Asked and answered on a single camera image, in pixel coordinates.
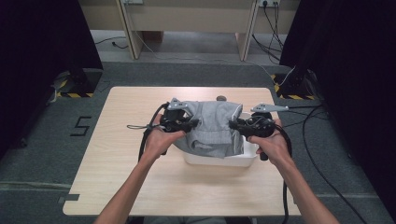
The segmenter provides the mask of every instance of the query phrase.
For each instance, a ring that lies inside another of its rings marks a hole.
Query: forearm
[[[143,156],[94,223],[125,223],[155,159]]]
[[[290,159],[277,166],[306,223],[338,223],[335,216],[318,199],[303,175]]]

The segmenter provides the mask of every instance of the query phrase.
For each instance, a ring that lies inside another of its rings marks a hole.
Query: person's right arm
[[[276,124],[280,126],[280,120],[276,120]],[[306,183],[291,158],[286,141],[280,132],[275,131],[267,138],[250,136],[248,141],[259,145],[257,153],[265,152],[270,162],[283,176],[306,223],[339,223]]]

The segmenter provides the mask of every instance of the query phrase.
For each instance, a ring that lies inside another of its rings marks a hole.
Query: person's left arm
[[[182,131],[164,133],[161,130],[154,129],[148,136],[145,153],[143,153],[139,163],[94,223],[125,223],[152,164],[160,158],[161,154],[172,143],[184,135],[185,133]]]

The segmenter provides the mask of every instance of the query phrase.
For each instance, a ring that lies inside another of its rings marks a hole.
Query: light wood tabletop
[[[144,130],[156,109],[173,97],[180,101],[227,101],[243,111],[273,104],[265,88],[114,87],[106,99],[66,201],[69,216],[99,215],[137,164]],[[249,167],[191,165],[171,146],[152,166],[131,216],[283,216],[283,179],[274,165],[259,158]],[[288,193],[290,215],[300,215]]]

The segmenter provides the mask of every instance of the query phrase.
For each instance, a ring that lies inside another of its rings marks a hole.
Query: folded garment
[[[243,137],[229,127],[229,121],[241,115],[242,105],[223,101],[184,103],[199,123],[175,142],[176,147],[193,155],[217,158],[244,153]]]

